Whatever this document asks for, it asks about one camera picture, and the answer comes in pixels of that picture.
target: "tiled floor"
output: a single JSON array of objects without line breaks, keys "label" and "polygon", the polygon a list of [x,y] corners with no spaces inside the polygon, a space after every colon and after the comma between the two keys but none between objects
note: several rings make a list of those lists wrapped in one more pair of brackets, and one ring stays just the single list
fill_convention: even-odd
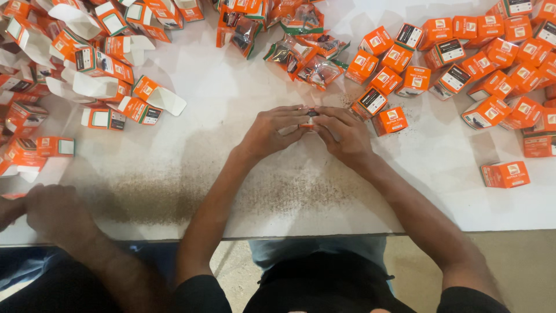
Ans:
[{"label": "tiled floor", "polygon": [[[556,307],[556,230],[470,235],[485,254],[504,300],[513,313],[553,313]],[[441,272],[407,236],[388,237],[385,263],[396,296],[417,312],[435,312]],[[257,290],[261,271],[246,241],[222,242],[211,268],[234,313]]]}]

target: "unfolded box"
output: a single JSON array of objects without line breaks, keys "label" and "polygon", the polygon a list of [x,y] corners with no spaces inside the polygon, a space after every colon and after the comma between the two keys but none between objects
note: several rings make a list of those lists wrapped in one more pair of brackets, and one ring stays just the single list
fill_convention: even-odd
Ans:
[{"label": "unfolded box", "polygon": [[481,166],[481,172],[487,187],[507,189],[531,182],[523,161],[485,164]]},{"label": "unfolded box", "polygon": [[174,116],[179,116],[187,105],[184,99],[155,83],[145,75],[142,75],[137,80],[132,91],[148,104],[166,110]]}]

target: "small box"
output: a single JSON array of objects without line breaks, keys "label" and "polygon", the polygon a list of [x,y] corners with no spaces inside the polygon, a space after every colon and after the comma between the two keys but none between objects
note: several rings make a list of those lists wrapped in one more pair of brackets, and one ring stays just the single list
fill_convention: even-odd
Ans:
[{"label": "small box", "polygon": [[515,88],[514,81],[502,71],[496,71],[489,77],[477,82],[467,94],[475,101],[496,96],[504,100]]},{"label": "small box", "polygon": [[519,96],[535,89],[540,79],[543,77],[543,74],[534,66],[523,63],[512,67],[508,72],[508,76],[510,76],[515,83],[515,89],[510,96]]},{"label": "small box", "polygon": [[359,50],[347,68],[345,76],[359,85],[363,85],[371,77],[378,63],[378,58],[364,50]]},{"label": "small box", "polygon": [[396,89],[398,96],[415,98],[429,89],[430,69],[419,66],[408,66],[402,74],[404,81]]},{"label": "small box", "polygon": [[351,108],[364,120],[369,120],[380,112],[386,103],[388,103],[388,98],[376,87],[371,87],[353,103]]},{"label": "small box", "polygon": [[380,26],[363,37],[359,49],[365,50],[365,52],[374,56],[380,56],[388,49],[392,48],[393,45],[394,40],[392,37],[386,32],[384,26]]},{"label": "small box", "polygon": [[37,138],[37,153],[39,157],[73,157],[75,154],[75,140],[56,136]]},{"label": "small box", "polygon": [[531,182],[523,161],[486,164],[481,166],[481,172],[487,187],[508,189]]},{"label": "small box", "polygon": [[471,76],[461,67],[453,64],[432,82],[429,92],[442,101],[458,94],[471,81]]},{"label": "small box", "polygon": [[81,125],[96,129],[123,130],[126,117],[113,109],[84,109]]},{"label": "small box", "polygon": [[48,111],[32,105],[14,102],[6,115],[6,128],[18,136],[29,136],[48,117]]},{"label": "small box", "polygon": [[504,101],[496,96],[490,96],[475,102],[467,111],[463,112],[461,118],[471,128],[481,130],[498,125],[511,111]]},{"label": "small box", "polygon": [[518,54],[519,47],[508,41],[496,38],[481,51],[486,53],[487,58],[493,63],[497,70],[510,67]]},{"label": "small box", "polygon": [[487,55],[479,51],[476,55],[463,61],[460,66],[471,76],[471,81],[476,81],[495,70]]},{"label": "small box", "polygon": [[439,42],[425,55],[425,63],[435,73],[442,67],[462,60],[466,57],[465,50],[459,39],[450,39]]},{"label": "small box", "polygon": [[454,16],[452,19],[454,38],[459,39],[462,45],[469,40],[477,38],[477,18],[474,16]]},{"label": "small box", "polygon": [[401,46],[393,45],[384,55],[380,67],[387,66],[399,75],[409,65],[412,56],[413,52]]},{"label": "small box", "polygon": [[464,48],[482,48],[492,39],[504,35],[504,20],[500,14],[477,17],[477,27],[477,37],[468,41]]},{"label": "small box", "polygon": [[535,38],[528,38],[519,46],[517,55],[515,56],[515,63],[527,62],[534,67],[539,67],[552,50],[552,46]]},{"label": "small box", "polygon": [[378,74],[375,75],[373,80],[371,80],[371,83],[367,86],[367,90],[370,86],[375,86],[382,94],[388,96],[401,81],[401,77],[391,68],[383,67]]},{"label": "small box", "polygon": [[419,51],[430,50],[438,42],[454,38],[451,18],[432,18],[427,20],[423,26],[423,39],[419,45]]},{"label": "small box", "polygon": [[396,36],[394,43],[413,52],[417,49],[417,46],[421,42],[422,37],[423,30],[421,28],[408,23],[404,23],[401,26],[400,32]]},{"label": "small box", "polygon": [[408,120],[399,106],[380,112],[371,121],[378,137],[397,133],[408,127]]},{"label": "small box", "polygon": [[512,112],[499,125],[507,130],[533,127],[544,111],[540,103],[525,96],[508,100],[506,104]]}]

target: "cardboard box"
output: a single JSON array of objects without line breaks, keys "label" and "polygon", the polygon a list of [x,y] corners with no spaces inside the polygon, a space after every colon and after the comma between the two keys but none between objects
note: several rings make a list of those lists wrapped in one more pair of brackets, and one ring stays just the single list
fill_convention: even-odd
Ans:
[{"label": "cardboard box", "polygon": [[171,0],[144,0],[158,21],[167,30],[182,30],[183,16]]},{"label": "cardboard box", "polygon": [[466,54],[459,39],[439,42],[425,55],[425,63],[435,73],[440,68],[465,59]]},{"label": "cardboard box", "polygon": [[398,96],[415,98],[429,89],[431,71],[426,67],[408,66],[402,76],[404,82],[396,89]]},{"label": "cardboard box", "polygon": [[505,39],[514,44],[519,44],[533,36],[533,28],[527,16],[517,16],[504,21]]},{"label": "cardboard box", "polygon": [[539,67],[552,50],[552,46],[535,38],[528,38],[519,46],[514,62],[519,64],[527,62],[534,67]]},{"label": "cardboard box", "polygon": [[370,86],[375,86],[380,92],[388,96],[402,80],[391,68],[383,67],[371,80],[366,89],[368,90]]},{"label": "cardboard box", "polygon": [[400,32],[398,32],[394,43],[413,52],[417,49],[417,46],[421,42],[422,37],[423,30],[421,28],[408,23],[404,23],[401,26]]},{"label": "cardboard box", "polygon": [[510,96],[519,96],[535,89],[543,74],[530,64],[523,63],[512,67],[508,76],[514,81],[515,89]]},{"label": "cardboard box", "polygon": [[15,135],[29,136],[46,117],[48,117],[48,111],[39,106],[14,102],[6,115],[6,128]]},{"label": "cardboard box", "polygon": [[174,116],[179,116],[187,105],[184,99],[145,75],[139,77],[132,91],[148,104],[166,110]]},{"label": "cardboard box", "polygon": [[533,38],[546,42],[551,48],[556,48],[556,23],[544,21],[538,24],[533,31]]},{"label": "cardboard box", "polygon": [[510,99],[506,104],[512,112],[499,125],[507,130],[533,127],[544,111],[540,103],[525,96]]},{"label": "cardboard box", "polygon": [[477,18],[474,16],[454,16],[452,19],[454,38],[459,39],[462,45],[469,40],[477,38]]},{"label": "cardboard box", "polygon": [[408,121],[399,106],[380,112],[371,121],[378,137],[397,133],[408,127]]},{"label": "cardboard box", "polygon": [[118,36],[106,38],[104,52],[130,66],[145,64],[145,50],[155,45],[145,36]]},{"label": "cardboard box", "polygon": [[429,92],[438,99],[446,101],[458,94],[470,82],[471,75],[453,64],[430,84]]},{"label": "cardboard box", "polygon": [[388,98],[376,87],[371,87],[362,94],[351,108],[364,120],[369,120],[386,106]]},{"label": "cardboard box", "polygon": [[172,42],[164,31],[164,26],[160,24],[146,4],[134,3],[130,5],[124,18],[126,22],[141,30],[145,36],[163,42]]},{"label": "cardboard box", "polygon": [[384,55],[382,61],[380,62],[380,67],[389,67],[396,74],[401,74],[405,68],[409,65],[409,61],[413,56],[413,52],[398,46],[393,45],[390,50]]},{"label": "cardboard box", "polygon": [[371,77],[379,63],[379,59],[372,54],[359,50],[346,71],[346,78],[363,85]]},{"label": "cardboard box", "polygon": [[122,131],[126,117],[114,109],[84,109],[81,125],[96,129]]},{"label": "cardboard box", "polygon": [[161,109],[149,105],[136,97],[124,97],[117,106],[117,110],[142,125],[155,125],[162,113]]},{"label": "cardboard box", "polygon": [[392,48],[393,45],[392,37],[386,32],[384,26],[380,26],[363,37],[359,49],[365,50],[365,52],[374,56],[380,56]]},{"label": "cardboard box", "polygon": [[77,71],[92,77],[110,76],[134,84],[133,71],[124,63],[93,47],[75,52]]},{"label": "cardboard box", "polygon": [[479,51],[461,63],[461,67],[471,76],[471,81],[479,80],[495,70],[486,56],[483,51]]},{"label": "cardboard box", "polygon": [[493,63],[497,70],[510,67],[518,54],[519,47],[508,41],[496,38],[481,51],[486,53],[487,58]]},{"label": "cardboard box", "polygon": [[515,88],[514,81],[502,71],[492,73],[486,79],[477,82],[467,94],[475,101],[496,96],[504,100]]},{"label": "cardboard box", "polygon": [[427,20],[423,26],[423,39],[419,45],[419,51],[430,50],[438,42],[454,38],[451,18],[432,18]]},{"label": "cardboard box", "polygon": [[498,125],[511,111],[504,101],[496,96],[490,96],[475,102],[467,111],[463,112],[461,118],[471,128],[481,130]]},{"label": "cardboard box", "polygon": [[531,182],[523,161],[486,164],[481,166],[481,172],[487,187],[508,189]]},{"label": "cardboard box", "polygon": [[502,15],[493,14],[477,17],[477,37],[465,44],[466,49],[479,49],[492,39],[504,35],[504,20]]},{"label": "cardboard box", "polygon": [[37,153],[39,157],[73,157],[75,154],[75,140],[56,136],[37,138]]}]

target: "orange box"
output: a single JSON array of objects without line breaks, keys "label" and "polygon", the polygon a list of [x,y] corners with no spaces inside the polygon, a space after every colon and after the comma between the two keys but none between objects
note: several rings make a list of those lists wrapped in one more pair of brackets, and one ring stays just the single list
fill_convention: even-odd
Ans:
[{"label": "orange box", "polygon": [[401,81],[401,77],[391,68],[383,67],[378,74],[375,75],[373,80],[371,80],[371,83],[369,83],[366,89],[368,90],[370,86],[375,86],[380,92],[388,96]]},{"label": "orange box", "polygon": [[515,89],[510,96],[519,96],[535,89],[540,79],[543,77],[543,74],[534,66],[523,63],[512,67],[508,72],[508,76],[510,76],[515,83]]},{"label": "orange box", "polygon": [[408,66],[403,77],[404,82],[396,89],[398,96],[415,98],[429,89],[430,69],[419,66]]},{"label": "orange box", "polygon": [[417,46],[421,42],[422,37],[423,30],[421,28],[408,23],[404,23],[401,26],[400,32],[398,32],[394,43],[413,52],[417,49]]},{"label": "orange box", "polygon": [[365,50],[365,52],[374,56],[380,56],[392,48],[393,45],[394,40],[392,37],[386,32],[384,26],[380,26],[363,37],[359,49]]},{"label": "orange box", "polygon": [[48,117],[48,111],[14,102],[6,115],[6,128],[18,136],[29,136]]},{"label": "orange box", "polygon": [[399,106],[382,111],[371,121],[378,137],[397,133],[409,126],[408,120]]},{"label": "orange box", "polygon": [[402,48],[398,45],[393,45],[390,50],[384,55],[380,62],[380,67],[387,66],[391,68],[396,74],[401,74],[409,65],[409,61],[413,56],[413,52]]},{"label": "orange box", "polygon": [[533,31],[533,38],[542,40],[556,48],[556,23],[544,21],[538,24]]},{"label": "orange box", "polygon": [[502,15],[493,14],[477,17],[477,37],[465,44],[466,49],[482,48],[492,39],[504,34],[504,20]]},{"label": "orange box", "polygon": [[454,16],[452,19],[454,38],[459,39],[462,45],[469,40],[477,38],[477,18],[474,16]]},{"label": "orange box", "polygon": [[376,87],[371,87],[352,104],[351,108],[364,120],[368,120],[380,112],[386,103],[388,98]]},{"label": "orange box", "polygon": [[518,64],[527,62],[534,67],[539,67],[551,50],[552,46],[542,40],[528,38],[519,46],[514,62]]},{"label": "orange box", "polygon": [[452,64],[438,79],[430,84],[429,92],[445,101],[458,94],[471,82],[471,75],[461,67]]},{"label": "orange box", "polygon": [[346,78],[363,85],[376,70],[378,63],[378,58],[364,50],[359,50],[347,68]]},{"label": "orange box", "polygon": [[499,125],[507,130],[533,127],[544,111],[540,103],[525,96],[508,100],[506,104],[512,112]]},{"label": "orange box", "polygon": [[466,57],[465,50],[459,39],[439,42],[425,55],[425,63],[435,73],[445,65],[462,60]]},{"label": "orange box", "polygon": [[496,38],[481,51],[486,53],[487,58],[493,63],[497,70],[510,67],[518,54],[519,47],[508,41]]},{"label": "orange box", "polygon": [[495,70],[487,55],[479,51],[476,55],[463,61],[461,67],[471,76],[471,81],[476,81]]},{"label": "orange box", "polygon": [[92,77],[110,76],[134,84],[131,67],[109,57],[93,47],[75,52],[77,71]]},{"label": "orange box", "polygon": [[504,100],[515,88],[514,81],[502,71],[496,71],[489,77],[477,82],[467,94],[475,101],[496,96]]},{"label": "orange box", "polygon": [[56,136],[37,138],[37,153],[39,157],[73,157],[75,154],[75,140]]},{"label": "orange box", "polygon": [[531,23],[538,24],[545,19],[556,22],[556,0],[537,0],[531,13]]},{"label": "orange box", "polygon": [[498,125],[511,113],[510,107],[496,96],[475,102],[461,118],[473,129],[484,129]]},{"label": "orange box", "polygon": [[481,172],[487,187],[508,189],[531,182],[523,161],[485,164],[481,166]]},{"label": "orange box", "polygon": [[454,38],[451,18],[432,18],[427,20],[423,26],[423,39],[419,45],[419,51],[430,50],[440,41]]}]

